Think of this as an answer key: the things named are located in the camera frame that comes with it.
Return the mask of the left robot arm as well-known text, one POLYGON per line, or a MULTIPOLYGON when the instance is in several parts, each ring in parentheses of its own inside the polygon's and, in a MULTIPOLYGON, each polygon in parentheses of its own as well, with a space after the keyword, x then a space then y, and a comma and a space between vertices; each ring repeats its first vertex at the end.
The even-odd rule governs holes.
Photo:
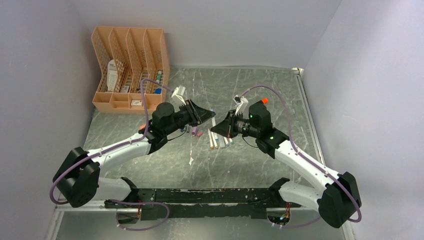
POLYGON ((197 127, 215 115, 214 111, 199 107, 190 99, 178 111, 171 103, 162 102, 152 113, 152 118, 134 135, 98 149, 72 149, 52 179, 51 201, 79 208, 105 195, 106 199, 117 198, 126 208, 134 207, 139 194, 133 183, 123 177, 101 178, 101 171, 150 155, 169 142, 168 135, 186 126, 197 127))

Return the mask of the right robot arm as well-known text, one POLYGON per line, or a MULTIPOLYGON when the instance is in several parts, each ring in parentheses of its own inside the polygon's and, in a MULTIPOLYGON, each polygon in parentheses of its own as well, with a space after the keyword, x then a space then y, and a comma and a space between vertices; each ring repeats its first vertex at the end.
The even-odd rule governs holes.
POLYGON ((271 114, 261 101, 249 107, 247 118, 230 110, 211 132, 228 138, 254 138, 259 150, 291 167, 311 184, 307 187, 286 178, 276 183, 269 197, 275 207, 298 204, 318 212, 331 227, 340 228, 362 205, 355 177, 311 159, 287 134, 273 126, 271 114))

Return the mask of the white marker orange end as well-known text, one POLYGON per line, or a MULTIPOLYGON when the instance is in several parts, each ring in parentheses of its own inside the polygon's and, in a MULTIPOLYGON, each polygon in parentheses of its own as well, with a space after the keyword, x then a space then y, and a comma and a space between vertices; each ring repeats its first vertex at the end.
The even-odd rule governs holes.
POLYGON ((214 144, 214 139, 212 137, 212 133, 209 128, 207 129, 207 133, 208 133, 210 148, 213 150, 215 148, 215 144, 214 144))

